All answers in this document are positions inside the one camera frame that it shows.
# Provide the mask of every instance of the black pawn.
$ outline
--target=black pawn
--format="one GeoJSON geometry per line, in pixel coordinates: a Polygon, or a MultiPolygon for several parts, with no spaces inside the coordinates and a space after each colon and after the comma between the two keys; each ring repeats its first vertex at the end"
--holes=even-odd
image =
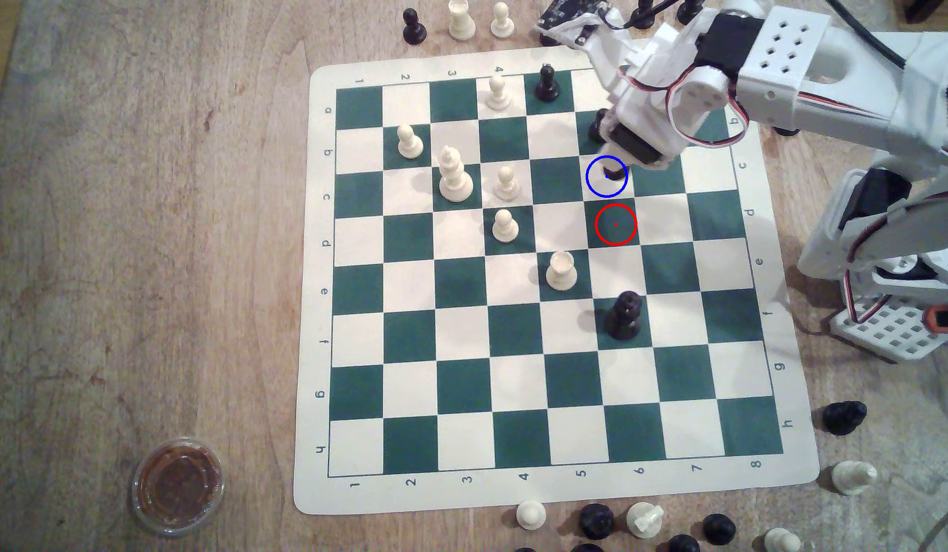
{"type": "Polygon", "coordinates": [[[848,435],[855,431],[869,409],[860,401],[846,401],[845,403],[832,403],[825,407],[821,415],[821,421],[825,424],[825,429],[832,435],[848,435]]]}
{"type": "Polygon", "coordinates": [[[668,552],[699,552],[699,542],[690,534],[676,534],[668,539],[668,552]]]}
{"type": "Polygon", "coordinates": [[[723,514],[709,514],[702,520],[702,533],[709,544],[723,546],[736,536],[736,523],[723,514]]]}
{"type": "Polygon", "coordinates": [[[559,83],[555,82],[555,70],[547,63],[541,66],[541,71],[539,71],[536,97],[541,101],[555,101],[555,98],[559,97],[559,83]]]}
{"type": "Polygon", "coordinates": [[[580,510],[580,530],[590,540],[600,540],[613,533],[613,511],[603,504],[588,504],[580,510]]]}
{"type": "Polygon", "coordinates": [[[406,21],[406,28],[402,30],[402,38],[417,46],[426,40],[426,27],[419,22],[419,14],[412,8],[406,8],[402,12],[402,20],[406,21]]]}

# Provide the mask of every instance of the captured chess piece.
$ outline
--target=captured chess piece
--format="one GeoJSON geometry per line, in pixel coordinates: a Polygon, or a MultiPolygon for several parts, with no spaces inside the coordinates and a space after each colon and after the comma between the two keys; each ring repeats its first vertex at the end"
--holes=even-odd
{"type": "Polygon", "coordinates": [[[419,14],[412,8],[402,12],[402,20],[406,21],[406,28],[402,30],[402,38],[413,46],[418,46],[426,40],[426,27],[419,22],[419,14]]]}

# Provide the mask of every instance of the green square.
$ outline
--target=green square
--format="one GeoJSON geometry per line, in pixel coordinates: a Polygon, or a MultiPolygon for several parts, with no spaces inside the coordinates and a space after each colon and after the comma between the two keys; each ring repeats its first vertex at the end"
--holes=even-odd
{"type": "Polygon", "coordinates": [[[382,87],[364,86],[337,91],[334,125],[345,129],[370,129],[382,126],[382,87]]]}
{"type": "Polygon", "coordinates": [[[491,362],[487,358],[436,363],[440,413],[491,411],[491,362]]]}
{"type": "Polygon", "coordinates": [[[691,235],[697,241],[747,236],[736,190],[688,194],[688,216],[691,235]]]}
{"type": "Polygon", "coordinates": [[[423,140],[423,152],[415,159],[406,159],[399,153],[398,127],[382,129],[382,166],[386,170],[430,166],[430,125],[412,125],[412,128],[423,140]]]}
{"type": "Polygon", "coordinates": [[[702,292],[702,309],[709,343],[763,340],[756,290],[702,292]]]}
{"type": "Polygon", "coordinates": [[[436,360],[434,310],[386,312],[385,363],[436,360]]]}
{"type": "Polygon", "coordinates": [[[559,83],[559,97],[554,101],[541,101],[535,95],[535,87],[539,83],[538,73],[529,73],[525,76],[525,109],[529,115],[542,113],[562,113],[573,111],[573,79],[572,71],[556,71],[555,82],[559,83]]]}
{"type": "Polygon", "coordinates": [[[507,254],[530,254],[535,251],[535,210],[531,205],[504,207],[511,211],[511,218],[518,223],[518,236],[508,242],[494,239],[494,216],[499,208],[483,210],[483,250],[489,256],[507,254]]]}
{"type": "Polygon", "coordinates": [[[665,459],[661,408],[657,403],[603,407],[611,462],[665,459]]]}
{"type": "Polygon", "coordinates": [[[784,453],[773,397],[720,399],[718,403],[726,456],[784,453]]]}
{"type": "Polygon", "coordinates": [[[483,257],[443,258],[433,261],[436,308],[476,307],[488,304],[488,282],[483,257]]]}
{"type": "Polygon", "coordinates": [[[565,203],[583,200],[579,157],[531,160],[531,200],[565,203]]]}
{"type": "Polygon", "coordinates": [[[696,250],[691,242],[643,245],[644,286],[649,294],[677,294],[699,290],[696,250]]]}
{"type": "Polygon", "coordinates": [[[382,417],[382,367],[331,369],[331,420],[382,417]]]}
{"type": "Polygon", "coordinates": [[[474,189],[469,197],[463,201],[454,203],[440,193],[440,174],[439,167],[432,168],[432,210],[434,211],[459,211],[461,209],[480,209],[480,165],[464,165],[464,171],[471,176],[471,182],[474,183],[474,189]]]}
{"type": "Polygon", "coordinates": [[[384,217],[385,262],[432,258],[432,213],[384,217]]]}
{"type": "Polygon", "coordinates": [[[474,79],[430,82],[430,120],[477,119],[477,82],[474,79]]]}
{"type": "Polygon", "coordinates": [[[437,471],[436,417],[389,418],[382,428],[384,473],[437,471]]]}
{"type": "Polygon", "coordinates": [[[603,404],[596,353],[545,355],[545,392],[548,408],[603,404]]]}
{"type": "Polygon", "coordinates": [[[652,345],[652,320],[648,317],[648,301],[640,303],[640,331],[634,339],[627,341],[617,341],[610,337],[603,329],[603,320],[607,313],[613,308],[616,297],[597,298],[593,300],[593,312],[596,317],[596,346],[601,350],[606,349],[634,349],[637,347],[650,347],[652,345]]]}
{"type": "Polygon", "coordinates": [[[632,197],[587,201],[583,209],[587,216],[587,245],[590,245],[590,248],[640,243],[637,214],[632,197]]]}
{"type": "Polygon", "coordinates": [[[548,412],[516,410],[494,413],[494,467],[548,466],[548,412]]]}
{"type": "Polygon", "coordinates": [[[576,285],[564,292],[555,291],[545,282],[545,272],[552,262],[552,253],[536,254],[539,265],[539,298],[542,301],[564,301],[567,298],[590,298],[593,296],[590,282],[590,253],[586,249],[568,251],[576,267],[576,285]]]}
{"type": "Polygon", "coordinates": [[[480,162],[529,158],[529,129],[525,117],[481,119],[480,162]]]}
{"type": "Polygon", "coordinates": [[[682,158],[676,157],[663,171],[651,171],[638,165],[630,167],[634,194],[646,195],[685,194],[685,176],[682,173],[682,158]]]}
{"type": "Polygon", "coordinates": [[[333,314],[382,312],[382,265],[334,267],[333,314]]]}
{"type": "Polygon", "coordinates": [[[541,353],[538,303],[488,307],[488,329],[492,357],[541,353]]]}
{"type": "Polygon", "coordinates": [[[382,173],[334,177],[334,218],[382,215],[382,173]]]}

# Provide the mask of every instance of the white square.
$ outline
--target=white square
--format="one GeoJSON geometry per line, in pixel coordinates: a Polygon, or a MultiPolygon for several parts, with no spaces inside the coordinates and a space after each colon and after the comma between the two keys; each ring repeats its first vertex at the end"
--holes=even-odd
{"type": "Polygon", "coordinates": [[[382,367],[382,416],[436,416],[436,362],[400,362],[382,367]]]}
{"type": "Polygon", "coordinates": [[[587,215],[582,201],[541,203],[534,207],[536,251],[585,249],[587,215]]]}
{"type": "Polygon", "coordinates": [[[730,148],[686,147],[682,152],[682,178],[688,194],[736,190],[730,148]]]}
{"type": "Polygon", "coordinates": [[[477,116],[478,119],[503,119],[504,117],[525,116],[525,77],[522,75],[508,75],[504,78],[504,91],[511,98],[508,107],[501,111],[494,111],[488,107],[487,101],[491,97],[490,77],[477,80],[477,116]]]}
{"type": "Polygon", "coordinates": [[[694,242],[696,267],[699,270],[699,289],[744,290],[753,287],[747,240],[706,240],[694,242]]]}
{"type": "Polygon", "coordinates": [[[437,417],[436,445],[440,449],[440,470],[493,468],[493,414],[468,412],[437,417]]]}
{"type": "Polygon", "coordinates": [[[446,121],[430,125],[430,154],[432,166],[440,166],[443,146],[455,147],[465,165],[480,163],[480,126],[477,119],[446,121]]]}
{"type": "Polygon", "coordinates": [[[538,410],[548,407],[545,358],[491,357],[492,410],[538,410]]]}
{"type": "Polygon", "coordinates": [[[331,362],[334,366],[372,366],[385,358],[382,312],[341,314],[333,318],[331,362]]]}
{"type": "Polygon", "coordinates": [[[660,406],[665,456],[698,458],[726,454],[715,399],[670,401],[660,406]]]}
{"type": "Polygon", "coordinates": [[[638,213],[640,245],[691,241],[691,218],[685,194],[635,197],[634,210],[638,213]]]}
{"type": "Polygon", "coordinates": [[[480,198],[484,208],[511,207],[513,205],[531,205],[531,163],[528,159],[515,161],[494,161],[480,163],[480,198]],[[494,194],[497,187],[497,172],[501,167],[511,167],[515,180],[521,187],[521,194],[510,201],[499,199],[494,194]]]}
{"type": "Polygon", "coordinates": [[[600,85],[593,69],[580,69],[572,74],[573,107],[576,111],[596,111],[610,108],[607,91],[600,85]]]}
{"type": "Polygon", "coordinates": [[[382,213],[432,212],[432,167],[392,169],[382,173],[382,213]]]}
{"type": "Polygon", "coordinates": [[[432,213],[433,258],[483,255],[483,211],[462,209],[432,213]]]}
{"type": "Polygon", "coordinates": [[[576,134],[576,113],[547,113],[528,116],[529,158],[576,157],[580,143],[576,134]]]}
{"type": "Polygon", "coordinates": [[[535,254],[489,256],[484,259],[488,305],[539,302],[539,260],[535,254]]]}
{"type": "Polygon", "coordinates": [[[647,295],[640,245],[590,249],[590,282],[594,298],[610,298],[625,290],[647,295]]]}
{"type": "Polygon", "coordinates": [[[553,464],[609,461],[603,407],[550,408],[548,449],[553,464]]]}
{"type": "Polygon", "coordinates": [[[491,356],[487,306],[438,308],[435,312],[437,360],[491,356]]]}
{"type": "Polygon", "coordinates": [[[604,405],[640,405],[660,400],[652,348],[611,349],[597,355],[604,405]]]}
{"type": "Polygon", "coordinates": [[[382,473],[383,427],[381,418],[332,421],[328,475],[337,477],[382,473]]]}
{"type": "Polygon", "coordinates": [[[334,266],[382,263],[384,234],[382,217],[334,220],[334,266]]]}
{"type": "Polygon", "coordinates": [[[433,275],[432,260],[385,263],[382,266],[382,310],[403,312],[435,308],[433,275]]]}
{"type": "Polygon", "coordinates": [[[596,351],[596,321],[591,298],[545,301],[541,315],[541,352],[579,353],[596,351]]]}
{"type": "Polygon", "coordinates": [[[716,399],[766,397],[770,390],[770,372],[762,341],[710,343],[712,383],[716,399]]]}
{"type": "Polygon", "coordinates": [[[677,347],[709,342],[699,292],[648,295],[644,301],[648,304],[653,346],[677,347]]]}
{"type": "Polygon", "coordinates": [[[382,126],[430,124],[430,83],[395,84],[382,88],[382,126]]]}
{"type": "Polygon", "coordinates": [[[382,170],[382,129],[337,131],[336,172],[376,173],[382,170]]]}

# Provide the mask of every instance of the chess piece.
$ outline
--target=chess piece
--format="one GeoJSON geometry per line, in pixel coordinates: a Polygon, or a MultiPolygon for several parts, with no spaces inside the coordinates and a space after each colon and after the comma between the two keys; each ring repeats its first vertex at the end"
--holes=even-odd
{"type": "Polygon", "coordinates": [[[494,20],[491,31],[498,38],[507,38],[515,31],[515,21],[508,17],[508,5],[504,2],[494,4],[494,20]]]}

